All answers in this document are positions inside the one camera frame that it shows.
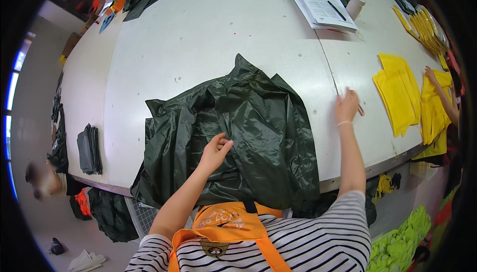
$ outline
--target orange garment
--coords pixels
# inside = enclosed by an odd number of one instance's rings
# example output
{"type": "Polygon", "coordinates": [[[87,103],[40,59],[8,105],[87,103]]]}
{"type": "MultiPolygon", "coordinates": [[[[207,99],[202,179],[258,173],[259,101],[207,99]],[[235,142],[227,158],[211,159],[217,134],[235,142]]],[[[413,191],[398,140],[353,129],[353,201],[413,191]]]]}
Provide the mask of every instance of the orange garment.
{"type": "Polygon", "coordinates": [[[281,217],[281,210],[264,207],[254,202],[257,213],[248,213],[244,203],[227,202],[201,209],[192,229],[182,229],[172,238],[172,251],[169,257],[169,272],[178,272],[179,263],[176,251],[179,245],[197,236],[210,242],[230,243],[237,241],[255,241],[263,257],[273,272],[291,272],[291,269],[268,238],[267,230],[259,219],[259,214],[271,214],[281,217]]]}
{"type": "Polygon", "coordinates": [[[83,188],[80,193],[75,195],[75,200],[80,205],[81,213],[83,213],[83,215],[86,215],[86,216],[91,216],[91,212],[90,212],[89,207],[88,207],[88,202],[87,202],[86,196],[84,194],[85,189],[86,188],[83,188]]]}

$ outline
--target stack of papers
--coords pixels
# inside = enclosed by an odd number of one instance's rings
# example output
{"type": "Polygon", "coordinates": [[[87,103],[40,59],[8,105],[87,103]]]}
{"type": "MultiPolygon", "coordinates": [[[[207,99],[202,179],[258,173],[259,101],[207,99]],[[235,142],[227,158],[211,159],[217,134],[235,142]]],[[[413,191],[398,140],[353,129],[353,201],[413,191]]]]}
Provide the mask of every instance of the stack of papers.
{"type": "Polygon", "coordinates": [[[404,136],[410,125],[421,121],[419,87],[406,60],[379,54],[384,70],[373,76],[373,82],[385,104],[394,137],[404,136]]]}
{"type": "Polygon", "coordinates": [[[295,0],[295,2],[313,29],[337,29],[352,33],[358,30],[340,0],[295,0]]]}

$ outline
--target pen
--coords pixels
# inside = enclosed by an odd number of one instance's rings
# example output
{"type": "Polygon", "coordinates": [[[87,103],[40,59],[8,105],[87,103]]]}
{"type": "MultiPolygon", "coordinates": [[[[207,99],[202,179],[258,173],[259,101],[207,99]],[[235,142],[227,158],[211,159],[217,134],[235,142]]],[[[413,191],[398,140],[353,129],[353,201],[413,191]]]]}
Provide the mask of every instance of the pen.
{"type": "Polygon", "coordinates": [[[343,14],[341,14],[341,12],[338,11],[338,9],[333,5],[331,4],[330,1],[328,1],[328,4],[331,5],[331,7],[333,7],[333,9],[343,18],[343,20],[346,22],[346,17],[343,16],[343,14]]]}

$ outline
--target hand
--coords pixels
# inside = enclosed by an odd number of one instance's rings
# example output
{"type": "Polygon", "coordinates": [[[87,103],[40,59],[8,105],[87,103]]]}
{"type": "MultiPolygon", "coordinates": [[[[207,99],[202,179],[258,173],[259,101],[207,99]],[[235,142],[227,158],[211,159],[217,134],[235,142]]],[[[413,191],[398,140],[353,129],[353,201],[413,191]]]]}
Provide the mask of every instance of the hand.
{"type": "Polygon", "coordinates": [[[336,96],[336,106],[334,115],[336,116],[337,124],[344,121],[353,121],[356,112],[359,108],[359,98],[354,90],[346,88],[346,96],[341,99],[341,96],[336,96]]]}
{"type": "Polygon", "coordinates": [[[210,176],[222,164],[227,152],[230,151],[234,144],[232,140],[225,139],[224,137],[225,133],[217,134],[205,146],[196,170],[200,169],[207,176],[210,176]]]}
{"type": "Polygon", "coordinates": [[[437,81],[436,75],[434,74],[431,67],[429,67],[429,66],[426,66],[426,75],[427,75],[427,77],[429,78],[429,80],[431,81],[431,83],[433,85],[438,85],[439,84],[439,82],[437,81]]]}

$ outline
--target white cloth on floor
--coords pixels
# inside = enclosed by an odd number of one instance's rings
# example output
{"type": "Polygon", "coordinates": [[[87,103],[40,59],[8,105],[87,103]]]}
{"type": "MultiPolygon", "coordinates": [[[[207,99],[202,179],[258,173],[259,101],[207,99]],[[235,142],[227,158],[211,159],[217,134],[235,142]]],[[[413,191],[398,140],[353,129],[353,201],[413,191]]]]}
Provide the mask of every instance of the white cloth on floor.
{"type": "Polygon", "coordinates": [[[103,255],[96,255],[93,252],[88,253],[83,249],[83,252],[81,252],[80,256],[71,261],[68,270],[70,272],[91,271],[98,267],[102,267],[103,265],[101,263],[103,263],[105,260],[106,258],[103,255]]]}

